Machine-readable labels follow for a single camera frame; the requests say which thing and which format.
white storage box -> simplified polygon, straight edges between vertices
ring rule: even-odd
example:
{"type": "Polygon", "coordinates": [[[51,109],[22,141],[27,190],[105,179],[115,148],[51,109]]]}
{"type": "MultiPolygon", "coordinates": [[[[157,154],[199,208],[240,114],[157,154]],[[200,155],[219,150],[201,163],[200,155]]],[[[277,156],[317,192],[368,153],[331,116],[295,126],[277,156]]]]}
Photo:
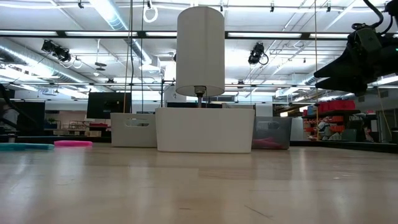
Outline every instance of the white storage box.
{"type": "Polygon", "coordinates": [[[157,108],[157,149],[162,152],[251,152],[254,110],[157,108]]]}
{"type": "Polygon", "coordinates": [[[111,113],[113,147],[156,147],[153,114],[111,113]]]}

teal mat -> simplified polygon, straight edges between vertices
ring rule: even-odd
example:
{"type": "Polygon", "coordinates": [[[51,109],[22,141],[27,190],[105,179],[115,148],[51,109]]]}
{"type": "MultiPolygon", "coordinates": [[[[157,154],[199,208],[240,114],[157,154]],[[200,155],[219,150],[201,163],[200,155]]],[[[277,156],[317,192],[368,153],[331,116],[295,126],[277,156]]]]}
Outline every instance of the teal mat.
{"type": "Polygon", "coordinates": [[[36,151],[53,149],[53,144],[0,143],[0,151],[36,151]]]}

computer monitor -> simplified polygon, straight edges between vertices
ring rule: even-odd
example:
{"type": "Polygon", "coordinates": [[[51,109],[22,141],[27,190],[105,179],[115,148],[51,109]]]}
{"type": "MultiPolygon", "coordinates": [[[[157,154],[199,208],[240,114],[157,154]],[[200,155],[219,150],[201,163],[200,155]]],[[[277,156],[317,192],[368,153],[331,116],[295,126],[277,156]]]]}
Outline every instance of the computer monitor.
{"type": "Polygon", "coordinates": [[[87,118],[110,119],[111,113],[130,113],[130,109],[131,93],[90,93],[88,95],[87,118]]]}

pink object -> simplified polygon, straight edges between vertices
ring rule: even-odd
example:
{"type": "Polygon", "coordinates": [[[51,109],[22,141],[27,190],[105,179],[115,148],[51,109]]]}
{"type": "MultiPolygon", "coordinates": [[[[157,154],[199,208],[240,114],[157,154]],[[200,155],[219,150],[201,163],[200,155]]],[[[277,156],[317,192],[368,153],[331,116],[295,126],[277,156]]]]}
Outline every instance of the pink object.
{"type": "Polygon", "coordinates": [[[85,147],[85,146],[92,146],[93,142],[90,141],[55,141],[55,147],[63,146],[63,147],[85,147]]]}

black machine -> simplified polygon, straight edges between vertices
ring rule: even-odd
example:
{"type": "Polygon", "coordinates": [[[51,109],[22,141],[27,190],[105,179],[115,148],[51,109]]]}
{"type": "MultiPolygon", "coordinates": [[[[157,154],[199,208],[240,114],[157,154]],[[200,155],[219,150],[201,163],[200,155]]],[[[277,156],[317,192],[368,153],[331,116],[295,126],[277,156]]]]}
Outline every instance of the black machine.
{"type": "Polygon", "coordinates": [[[87,118],[110,119],[111,113],[130,113],[131,93],[90,93],[87,118]]]}
{"type": "Polygon", "coordinates": [[[386,35],[392,27],[393,20],[398,23],[398,0],[386,5],[385,12],[391,16],[389,27],[376,33],[375,28],[383,22],[382,13],[368,0],[363,0],[379,17],[379,22],[372,25],[353,24],[355,30],[348,36],[343,54],[314,73],[315,78],[326,78],[318,82],[317,88],[340,90],[364,95],[368,83],[377,78],[398,72],[398,38],[386,35]]]}

